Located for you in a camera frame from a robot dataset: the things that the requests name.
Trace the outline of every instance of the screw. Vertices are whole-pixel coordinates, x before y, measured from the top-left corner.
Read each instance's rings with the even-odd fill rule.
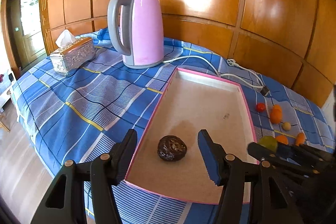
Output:
[[[227,155],[225,156],[225,158],[226,158],[227,160],[230,160],[230,161],[235,160],[235,156],[232,155],[232,154],[227,154]]]
[[[264,161],[261,163],[261,165],[262,165],[263,167],[265,167],[265,168],[268,168],[268,167],[271,166],[271,164],[270,164],[268,161],[266,161],[266,160],[264,160]]]
[[[73,165],[73,163],[74,163],[73,160],[67,160],[67,161],[64,163],[64,165],[65,165],[66,167],[70,167],[71,165]]]
[[[100,155],[101,160],[108,160],[109,158],[110,158],[110,155],[107,153]]]

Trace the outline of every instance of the kettle base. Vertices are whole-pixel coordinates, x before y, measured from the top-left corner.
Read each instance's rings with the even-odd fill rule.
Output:
[[[125,65],[126,67],[131,68],[131,69],[148,69],[148,68],[152,68],[152,67],[155,67],[155,66],[161,64],[162,61],[163,61],[163,59],[160,60],[160,61],[158,61],[158,62],[156,62],[156,63],[149,64],[149,65],[144,65],[144,66],[134,66],[134,65],[126,64],[125,62],[124,62],[124,65]]]

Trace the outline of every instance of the wooden floor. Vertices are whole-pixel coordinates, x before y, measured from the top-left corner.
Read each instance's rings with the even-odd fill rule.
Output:
[[[14,216],[22,224],[28,224],[52,177],[31,146],[27,133],[16,122],[13,104],[7,102],[4,109],[3,122],[10,132],[0,128],[0,195]]]

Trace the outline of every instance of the tissue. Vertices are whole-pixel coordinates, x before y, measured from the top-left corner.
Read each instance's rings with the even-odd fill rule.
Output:
[[[76,37],[69,32],[69,30],[64,30],[56,40],[56,45],[60,48],[65,47],[76,41]]]

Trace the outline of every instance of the tablecloth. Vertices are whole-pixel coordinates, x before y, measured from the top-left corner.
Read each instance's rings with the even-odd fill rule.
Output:
[[[187,58],[154,68],[135,70],[126,67],[122,56],[112,47],[108,30],[83,35],[92,37],[97,50],[96,58],[85,64],[71,77],[53,70],[47,57],[13,86],[13,102],[18,121],[23,125],[34,149],[51,175],[55,175],[68,159],[75,162],[90,161],[108,152],[120,142],[129,128],[137,131],[138,139],[158,103],[167,81],[176,68],[184,67],[214,75],[210,66],[198,59]],[[256,77],[248,71],[229,67],[218,54],[175,39],[165,38],[166,58],[199,55],[206,58],[220,73],[232,73],[257,84]],[[325,150],[334,148],[334,133],[317,105],[277,81],[260,75],[270,89],[262,96],[257,90],[242,85],[256,133],[262,136],[288,136],[294,143],[299,132],[306,135],[306,143]],[[266,112],[258,113],[256,103],[268,108],[279,104],[283,120],[291,123],[284,132],[270,122]],[[85,205],[93,215],[90,183],[85,183]],[[211,223],[217,206],[186,203],[146,193],[125,182],[113,187],[115,199],[124,223]],[[246,223],[248,206],[243,206],[241,223]]]

